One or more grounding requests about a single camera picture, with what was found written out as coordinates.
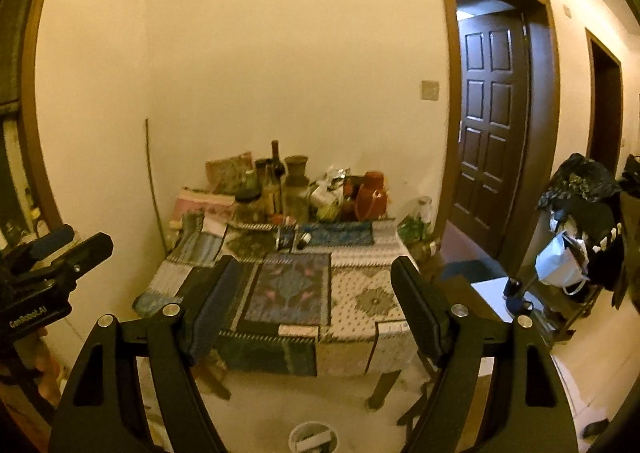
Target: white bag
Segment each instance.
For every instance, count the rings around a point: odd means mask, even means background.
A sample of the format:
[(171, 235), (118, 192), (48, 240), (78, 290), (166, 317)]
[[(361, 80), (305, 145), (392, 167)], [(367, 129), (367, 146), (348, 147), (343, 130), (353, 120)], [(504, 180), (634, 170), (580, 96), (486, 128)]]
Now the white bag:
[(569, 287), (584, 281), (582, 268), (567, 245), (560, 233), (538, 255), (536, 272), (540, 281), (556, 287)]

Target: ceramic jar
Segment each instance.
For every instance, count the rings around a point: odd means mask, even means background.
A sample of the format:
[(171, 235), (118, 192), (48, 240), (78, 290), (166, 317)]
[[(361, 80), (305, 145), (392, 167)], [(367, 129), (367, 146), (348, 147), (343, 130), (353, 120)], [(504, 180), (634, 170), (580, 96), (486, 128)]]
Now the ceramic jar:
[(356, 197), (356, 218), (364, 220), (377, 220), (386, 214), (388, 201), (385, 191), (385, 176), (382, 172), (367, 172), (364, 175), (364, 184), (360, 186)]
[(287, 171), (289, 172), (285, 179), (286, 186), (304, 188), (309, 185), (309, 179), (305, 176), (307, 160), (307, 156), (290, 156), (285, 158), (284, 162), (287, 163)]

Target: metal screw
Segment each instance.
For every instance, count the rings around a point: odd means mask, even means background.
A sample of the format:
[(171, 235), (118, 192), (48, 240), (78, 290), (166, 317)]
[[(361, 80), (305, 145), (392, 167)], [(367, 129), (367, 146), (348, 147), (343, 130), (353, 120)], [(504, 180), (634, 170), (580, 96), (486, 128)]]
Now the metal screw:
[(178, 312), (180, 312), (180, 305), (177, 303), (170, 303), (169, 305), (162, 307), (162, 314), (165, 316), (175, 316)]
[(101, 327), (108, 327), (111, 323), (113, 323), (113, 316), (111, 314), (105, 314), (98, 319), (98, 325)]
[(454, 316), (458, 316), (459, 318), (464, 318), (469, 315), (469, 309), (466, 308), (462, 303), (456, 303), (451, 307), (451, 312)]
[(533, 321), (529, 316), (518, 316), (518, 324), (523, 328), (531, 328), (533, 327)]

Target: doorway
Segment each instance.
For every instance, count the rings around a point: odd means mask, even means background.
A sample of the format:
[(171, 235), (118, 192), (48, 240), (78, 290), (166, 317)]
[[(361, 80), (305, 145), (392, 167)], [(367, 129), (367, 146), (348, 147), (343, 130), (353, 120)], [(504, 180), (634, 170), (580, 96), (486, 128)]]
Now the doorway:
[(550, 4), (444, 3), (450, 110), (436, 234), (455, 226), (513, 276), (536, 227), (536, 205), (551, 175), (558, 131), (558, 53)]
[(591, 62), (591, 124), (587, 157), (616, 174), (622, 143), (620, 60), (587, 29)]

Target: wooden door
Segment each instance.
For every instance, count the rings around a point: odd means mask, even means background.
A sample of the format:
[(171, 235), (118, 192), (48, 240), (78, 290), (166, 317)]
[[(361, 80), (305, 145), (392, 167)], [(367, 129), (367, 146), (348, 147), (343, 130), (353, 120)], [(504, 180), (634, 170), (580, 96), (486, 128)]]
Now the wooden door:
[(460, 25), (460, 174), (449, 220), (490, 256), (500, 250), (524, 156), (529, 57), (519, 13)]
[(616, 174), (622, 142), (622, 71), (618, 60), (587, 31), (591, 58), (591, 125), (587, 156)]

